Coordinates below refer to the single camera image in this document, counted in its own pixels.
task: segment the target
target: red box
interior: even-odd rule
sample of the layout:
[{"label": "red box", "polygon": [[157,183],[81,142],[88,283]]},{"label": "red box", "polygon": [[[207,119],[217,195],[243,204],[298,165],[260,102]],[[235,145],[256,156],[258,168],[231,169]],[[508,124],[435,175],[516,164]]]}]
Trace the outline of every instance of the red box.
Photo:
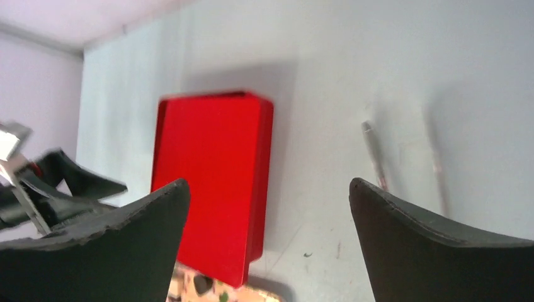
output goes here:
[{"label": "red box", "polygon": [[272,126],[272,103],[250,92],[159,104],[152,191],[191,188],[178,260],[235,287],[263,253]]}]

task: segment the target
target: metal pin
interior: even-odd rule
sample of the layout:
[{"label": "metal pin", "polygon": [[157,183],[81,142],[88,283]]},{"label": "metal pin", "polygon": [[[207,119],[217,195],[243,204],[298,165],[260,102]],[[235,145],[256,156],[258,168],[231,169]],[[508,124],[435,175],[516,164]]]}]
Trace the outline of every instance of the metal pin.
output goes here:
[{"label": "metal pin", "polygon": [[373,167],[377,175],[378,185],[384,190],[388,191],[387,181],[385,179],[385,172],[383,168],[383,157],[382,151],[380,149],[380,144],[378,143],[378,137],[375,133],[375,130],[369,123],[369,121],[364,121],[361,124],[361,129],[363,131],[363,138],[367,145],[367,150],[371,156],[371,161],[373,162]]}]

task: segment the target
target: metal rod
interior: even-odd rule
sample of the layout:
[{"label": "metal rod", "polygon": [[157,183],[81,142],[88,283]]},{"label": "metal rod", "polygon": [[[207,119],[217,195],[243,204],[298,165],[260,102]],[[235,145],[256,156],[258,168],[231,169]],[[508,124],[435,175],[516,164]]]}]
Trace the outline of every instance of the metal rod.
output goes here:
[{"label": "metal rod", "polygon": [[378,137],[375,133],[375,130],[369,123],[369,121],[364,121],[361,124],[361,129],[363,131],[363,139],[367,145],[367,150],[373,162],[373,167],[377,175],[378,185],[384,190],[388,191],[387,181],[385,178],[385,172],[383,168],[383,158],[382,152],[380,150],[380,144],[378,143]]},{"label": "metal rod", "polygon": [[16,199],[19,201],[20,205],[24,208],[24,211],[30,217],[31,222],[35,225],[37,228],[37,231],[42,234],[46,235],[51,232],[51,229],[48,225],[48,223],[45,221],[45,218],[39,210],[35,207],[35,204],[33,204],[33,201],[30,199],[26,191],[24,191],[24,188],[21,186],[20,182],[18,182],[18,179],[9,171],[6,171],[3,169],[2,175],[4,178],[6,178],[9,183],[13,186],[13,195],[15,195]]},{"label": "metal rod", "polygon": [[446,185],[445,173],[443,172],[443,164],[441,163],[441,153],[438,144],[438,136],[436,134],[436,129],[433,127],[433,124],[431,123],[428,117],[426,118],[426,133],[430,142],[430,147],[432,149],[434,176],[436,178],[436,183],[438,185],[438,193],[440,195],[441,212],[443,216],[450,217],[448,188]]}]

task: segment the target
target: white wall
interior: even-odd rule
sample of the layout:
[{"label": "white wall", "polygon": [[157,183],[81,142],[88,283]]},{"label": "white wall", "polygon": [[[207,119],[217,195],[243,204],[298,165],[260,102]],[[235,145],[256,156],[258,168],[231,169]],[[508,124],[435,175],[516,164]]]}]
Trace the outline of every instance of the white wall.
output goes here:
[{"label": "white wall", "polygon": [[[33,129],[23,153],[29,159],[51,148],[76,156],[82,59],[0,33],[0,121]],[[0,241],[36,237],[27,223],[0,233]]]},{"label": "white wall", "polygon": [[267,95],[266,250],[251,272],[294,301],[371,301],[348,207],[351,178],[375,178],[364,120],[394,193],[441,211],[432,126],[452,218],[534,238],[532,13],[527,0],[199,0],[86,54],[78,159],[126,180],[125,203],[149,190],[160,95]]}]

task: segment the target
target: metal clamp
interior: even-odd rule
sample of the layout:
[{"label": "metal clamp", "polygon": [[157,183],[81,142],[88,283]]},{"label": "metal clamp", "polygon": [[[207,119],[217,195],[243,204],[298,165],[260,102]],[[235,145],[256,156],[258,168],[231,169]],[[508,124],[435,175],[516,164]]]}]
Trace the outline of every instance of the metal clamp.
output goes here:
[{"label": "metal clamp", "polygon": [[27,166],[28,161],[20,153],[32,130],[20,123],[0,123],[0,176],[13,186],[13,194],[22,205],[31,222],[42,235],[50,233],[50,226],[37,210],[24,187],[20,184],[16,173]]}]

